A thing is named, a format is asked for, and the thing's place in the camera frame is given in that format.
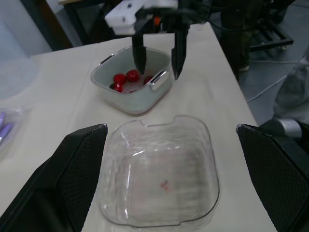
purple object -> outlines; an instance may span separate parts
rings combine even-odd
[[[13,127],[13,123],[9,122],[0,130],[0,145]]]
[[[2,125],[3,125],[3,122],[4,122],[4,118],[5,118],[5,113],[2,112],[2,113],[0,114],[0,130],[1,130]]]

table surface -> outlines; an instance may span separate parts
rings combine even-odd
[[[144,43],[165,52],[174,47],[172,34],[145,35]],[[221,182],[220,201],[207,231],[275,232],[251,183],[235,132],[238,123],[255,125],[255,120],[210,25],[191,27],[179,80],[140,116],[109,106],[90,80],[102,60],[130,45],[130,38],[124,38],[33,57],[39,67],[37,80],[21,94],[0,101],[0,107],[28,108],[14,141],[0,153],[0,214],[66,134],[99,123],[112,132],[134,119],[156,124],[191,115],[210,131]],[[103,222],[93,201],[83,231],[114,230]]]

red stain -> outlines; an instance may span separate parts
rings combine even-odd
[[[167,180],[165,180],[163,183],[161,183],[161,188],[163,188],[167,193],[169,193],[169,189],[167,187],[167,184],[169,182]]]

red cherry tomato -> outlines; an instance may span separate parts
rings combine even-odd
[[[139,80],[139,73],[136,70],[130,70],[126,73],[127,81],[129,82],[137,82]]]
[[[122,93],[122,86],[119,83],[114,83],[113,90],[116,90],[116,91]]]
[[[147,84],[154,76],[147,76],[145,79],[144,79],[144,85]]]
[[[114,83],[119,83],[121,85],[124,85],[126,83],[126,75],[124,74],[116,74],[114,76]]]

metal handle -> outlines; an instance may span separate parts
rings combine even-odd
[[[102,62],[100,62],[100,64],[98,64],[99,66],[102,65],[103,63],[105,63],[107,60],[109,60],[111,57],[113,57],[114,54],[111,54],[109,57],[107,57],[105,60],[103,60]]]
[[[168,78],[169,73],[167,71],[161,71],[150,82],[151,89],[157,90]]]

